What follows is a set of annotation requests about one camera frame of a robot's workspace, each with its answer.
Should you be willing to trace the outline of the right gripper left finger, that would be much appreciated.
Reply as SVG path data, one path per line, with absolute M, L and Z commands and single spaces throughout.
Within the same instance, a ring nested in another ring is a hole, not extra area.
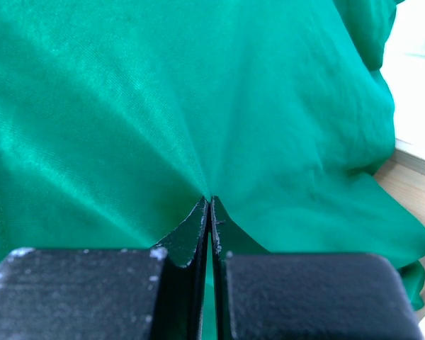
M 13 250 L 0 339 L 199 339 L 208 201 L 148 249 Z

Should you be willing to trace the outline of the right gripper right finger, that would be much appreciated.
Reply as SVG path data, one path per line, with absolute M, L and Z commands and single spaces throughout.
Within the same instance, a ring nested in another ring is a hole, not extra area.
M 219 339 L 421 339 L 401 278 L 366 253 L 271 253 L 210 201 Z

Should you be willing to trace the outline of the green t-shirt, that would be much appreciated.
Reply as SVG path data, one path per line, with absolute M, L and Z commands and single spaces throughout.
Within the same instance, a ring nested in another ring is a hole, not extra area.
M 148 249 L 210 201 L 271 253 L 366 253 L 415 313 L 425 227 L 375 180 L 396 1 L 0 1 L 0 263 Z

